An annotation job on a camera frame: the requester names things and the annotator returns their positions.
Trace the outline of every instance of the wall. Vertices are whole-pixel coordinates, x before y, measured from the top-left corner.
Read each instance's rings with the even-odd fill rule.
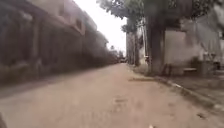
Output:
[[[87,26],[85,39],[83,42],[83,51],[85,54],[90,54],[94,58],[103,58],[107,52],[105,44],[107,40],[102,39],[102,35],[91,26]]]
[[[107,38],[100,32],[97,31],[97,43],[102,49],[107,49],[107,43],[109,42]]]
[[[45,11],[32,4],[22,5],[0,2],[1,65],[39,61],[43,66],[60,68],[77,63],[82,36],[76,29],[46,16]]]
[[[92,29],[97,30],[97,25],[96,23],[93,21],[93,19],[89,16],[89,14],[87,14],[86,12],[84,12],[85,15],[85,22],[87,25],[91,26]]]
[[[221,40],[222,65],[224,65],[224,40]]]
[[[84,15],[73,0],[27,0],[33,5],[43,9],[63,23],[85,34]]]
[[[215,54],[215,61],[220,62],[222,53],[220,46],[219,28],[213,12],[198,18],[195,22],[187,22],[186,30],[188,43],[200,44],[205,52]]]
[[[203,50],[197,43],[188,43],[185,32],[167,30],[165,36],[165,64],[184,66]]]

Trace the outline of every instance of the dirt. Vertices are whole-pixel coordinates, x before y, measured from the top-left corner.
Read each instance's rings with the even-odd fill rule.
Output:
[[[1,90],[0,112],[8,128],[224,127],[219,117],[125,64]]]

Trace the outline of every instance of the ground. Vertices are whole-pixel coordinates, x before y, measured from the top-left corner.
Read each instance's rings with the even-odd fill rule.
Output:
[[[210,78],[169,77],[166,79],[224,106],[224,79],[218,75]]]
[[[219,117],[125,64],[0,91],[8,128],[223,128]]]

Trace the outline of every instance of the sky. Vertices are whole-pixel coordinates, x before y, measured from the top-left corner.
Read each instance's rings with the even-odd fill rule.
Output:
[[[79,7],[86,11],[97,24],[98,31],[102,32],[108,39],[108,48],[114,46],[116,50],[126,51],[126,35],[121,31],[121,26],[126,20],[115,18],[100,8],[96,0],[74,0]]]

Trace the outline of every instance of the road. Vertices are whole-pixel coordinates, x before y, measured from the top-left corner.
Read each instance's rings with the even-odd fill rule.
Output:
[[[220,118],[125,64],[2,90],[0,112],[8,128],[224,128]]]

